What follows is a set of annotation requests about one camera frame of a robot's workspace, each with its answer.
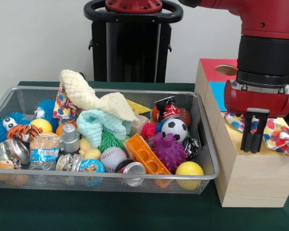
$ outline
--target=tiger toy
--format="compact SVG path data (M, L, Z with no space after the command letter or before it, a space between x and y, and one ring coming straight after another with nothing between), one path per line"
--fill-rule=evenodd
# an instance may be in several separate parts
M16 125L12 127L6 138L10 139L13 137L17 137L22 142L31 142L35 136L39 136L43 132L43 129L38 128L35 125L27 124L27 125Z

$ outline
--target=teal knitted cloth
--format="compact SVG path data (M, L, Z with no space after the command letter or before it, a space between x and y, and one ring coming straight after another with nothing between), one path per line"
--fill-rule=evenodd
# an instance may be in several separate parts
M80 113L77 119L77 130L87 138L92 147L98 148L102 141L102 132L112 133L123 141L131 131L131 122L101 110L87 110Z

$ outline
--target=green tablecloth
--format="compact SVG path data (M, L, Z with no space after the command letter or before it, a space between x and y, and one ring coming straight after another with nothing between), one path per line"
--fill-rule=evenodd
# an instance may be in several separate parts
M21 82L58 86L55 82ZM193 84L91 82L95 88L193 91ZM284 208L222 208L214 181L201 195L0 189L0 230L289 231Z

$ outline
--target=wire mesh basket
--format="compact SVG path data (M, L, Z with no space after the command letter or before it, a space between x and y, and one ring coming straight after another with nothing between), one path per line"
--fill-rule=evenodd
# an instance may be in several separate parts
M200 194L210 180L219 174L217 157L210 133L208 121L202 101L192 92L143 91L143 90L105 90L95 89L96 96L102 97L110 92L120 92L126 99L148 108L154 107L154 102L169 96L175 96L176 105L190 111L192 124L190 136L198 139L200 150L193 160L203 171L203 176L123 174L123 173L87 173L60 172L41 170L9 170L0 169L0 188L43 189L43 190L76 190L102 192L138 192L138 193L191 193ZM6 92L0 101L0 117L12 112L21 112L28 118L33 118L35 107L39 101L55 99L58 88L51 87L16 87ZM137 180L141 184L132 187ZM186 190L178 183L184 183Z

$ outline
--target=purple spiky ball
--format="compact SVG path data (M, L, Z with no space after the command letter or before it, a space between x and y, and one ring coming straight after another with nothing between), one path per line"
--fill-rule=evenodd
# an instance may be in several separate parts
M177 167L186 161L187 153L182 143L176 141L172 133L168 133L164 138L161 132L157 133L151 142L152 151L171 174L174 174Z

